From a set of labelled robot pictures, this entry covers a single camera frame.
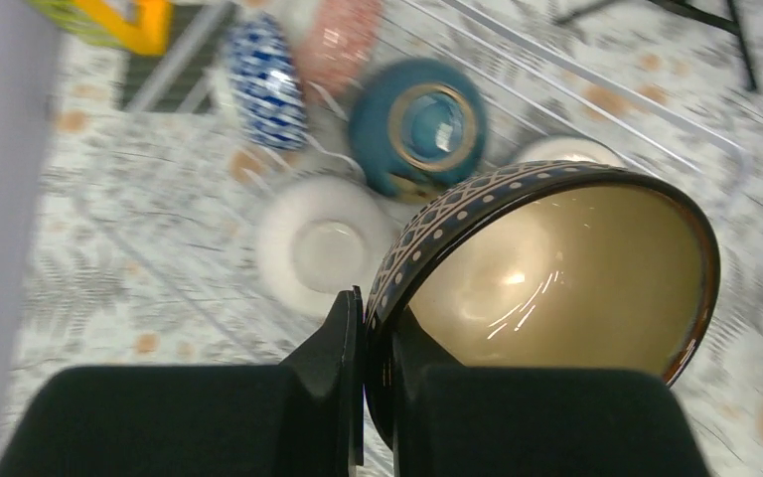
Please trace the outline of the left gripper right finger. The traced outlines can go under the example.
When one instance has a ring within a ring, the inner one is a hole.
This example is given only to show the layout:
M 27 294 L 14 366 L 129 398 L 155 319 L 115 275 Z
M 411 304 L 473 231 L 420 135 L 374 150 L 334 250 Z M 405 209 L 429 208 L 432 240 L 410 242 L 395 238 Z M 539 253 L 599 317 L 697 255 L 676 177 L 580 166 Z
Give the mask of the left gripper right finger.
M 418 323 L 411 310 L 399 315 L 391 333 L 393 454 L 397 476 L 437 476 L 443 438 L 437 431 L 431 405 L 436 385 L 429 379 L 435 368 L 461 363 Z

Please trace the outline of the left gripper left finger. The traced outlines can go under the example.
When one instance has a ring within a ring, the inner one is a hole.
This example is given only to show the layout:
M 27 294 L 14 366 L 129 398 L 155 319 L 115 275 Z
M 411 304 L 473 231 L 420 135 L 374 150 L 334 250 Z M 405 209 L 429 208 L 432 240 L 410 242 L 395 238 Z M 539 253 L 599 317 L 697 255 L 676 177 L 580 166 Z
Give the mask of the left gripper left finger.
M 322 325 L 281 364 L 298 380 L 287 435 L 299 476 L 355 476 L 364 464 L 364 305 L 339 292 Z

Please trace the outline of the dark patterned bowl tan inside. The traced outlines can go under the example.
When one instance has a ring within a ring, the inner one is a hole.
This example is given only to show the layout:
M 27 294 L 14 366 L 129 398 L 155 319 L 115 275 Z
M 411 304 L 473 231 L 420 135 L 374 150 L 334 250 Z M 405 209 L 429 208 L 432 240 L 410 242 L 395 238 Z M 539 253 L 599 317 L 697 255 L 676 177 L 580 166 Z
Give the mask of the dark patterned bowl tan inside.
M 370 416 L 392 444 L 402 317 L 468 366 L 626 368 L 671 384 L 720 284 L 706 214 L 661 179 L 569 160 L 473 176 L 417 212 L 381 260 L 365 313 Z

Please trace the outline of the red orange patterned bowl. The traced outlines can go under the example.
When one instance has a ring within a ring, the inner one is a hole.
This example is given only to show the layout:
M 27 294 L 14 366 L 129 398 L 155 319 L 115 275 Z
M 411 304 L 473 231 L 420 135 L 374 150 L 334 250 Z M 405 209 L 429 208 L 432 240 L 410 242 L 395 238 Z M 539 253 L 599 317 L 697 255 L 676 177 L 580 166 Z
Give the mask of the red orange patterned bowl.
M 291 39 L 305 99 L 337 95 L 355 80 L 376 45 L 382 1 L 297 1 Z

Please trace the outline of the blue white zigzag bowl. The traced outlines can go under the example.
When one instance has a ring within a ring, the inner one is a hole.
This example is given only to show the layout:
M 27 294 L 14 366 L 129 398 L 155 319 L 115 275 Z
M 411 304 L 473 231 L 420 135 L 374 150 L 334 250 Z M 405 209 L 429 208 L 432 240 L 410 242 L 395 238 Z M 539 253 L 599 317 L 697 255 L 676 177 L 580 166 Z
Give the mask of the blue white zigzag bowl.
M 306 103 L 292 53 L 273 16 L 261 12 L 228 29 L 221 59 L 247 138 L 269 148 L 302 149 Z

